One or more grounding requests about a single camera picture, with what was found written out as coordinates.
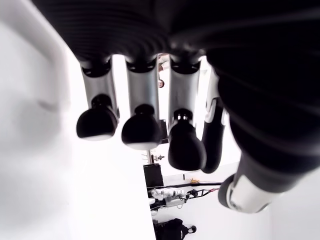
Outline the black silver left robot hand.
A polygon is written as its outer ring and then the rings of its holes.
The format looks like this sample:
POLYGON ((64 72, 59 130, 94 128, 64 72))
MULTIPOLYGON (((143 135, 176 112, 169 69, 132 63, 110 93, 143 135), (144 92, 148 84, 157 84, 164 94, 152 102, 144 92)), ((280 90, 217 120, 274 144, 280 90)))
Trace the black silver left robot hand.
POLYGON ((320 166, 317 0, 36 0, 85 66, 120 54, 206 56, 241 149, 226 208, 257 213, 320 166))

